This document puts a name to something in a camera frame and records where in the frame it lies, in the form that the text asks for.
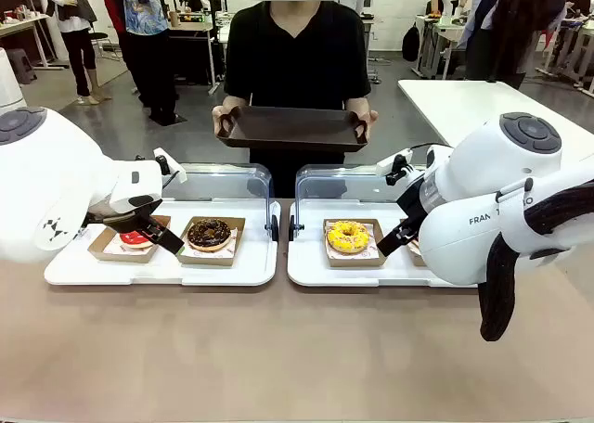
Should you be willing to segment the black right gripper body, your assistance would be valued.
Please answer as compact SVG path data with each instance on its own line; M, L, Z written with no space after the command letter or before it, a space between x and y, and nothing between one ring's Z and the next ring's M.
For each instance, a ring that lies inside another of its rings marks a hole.
M426 218L426 211L420 201L422 183L423 176L420 176L414 182L408 184L402 195L396 200L411 224L421 224Z

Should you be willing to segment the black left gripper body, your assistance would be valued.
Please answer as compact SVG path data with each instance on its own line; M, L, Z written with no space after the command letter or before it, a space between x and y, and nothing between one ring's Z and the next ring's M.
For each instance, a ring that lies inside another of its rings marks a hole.
M115 231L147 231L151 226L157 226L157 221L151 214L161 205L155 200L129 212L100 215L88 212L84 217L84 226L89 224L103 224Z

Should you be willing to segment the person's left hand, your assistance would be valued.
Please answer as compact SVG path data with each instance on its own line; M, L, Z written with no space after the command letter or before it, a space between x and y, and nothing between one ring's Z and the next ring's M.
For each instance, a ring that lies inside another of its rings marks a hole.
M364 110L351 112L351 119L354 122L355 137L358 143L367 142L373 125L379 118L376 110Z

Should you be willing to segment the person's right hand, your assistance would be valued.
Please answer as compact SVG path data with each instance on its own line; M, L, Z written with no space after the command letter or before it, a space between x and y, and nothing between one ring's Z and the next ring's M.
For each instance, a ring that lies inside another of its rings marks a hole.
M242 99L235 99L233 97L228 97L222 105L215 106L212 111L214 134L216 136L228 136L234 127L234 121L231 119L231 111L244 106L245 103Z

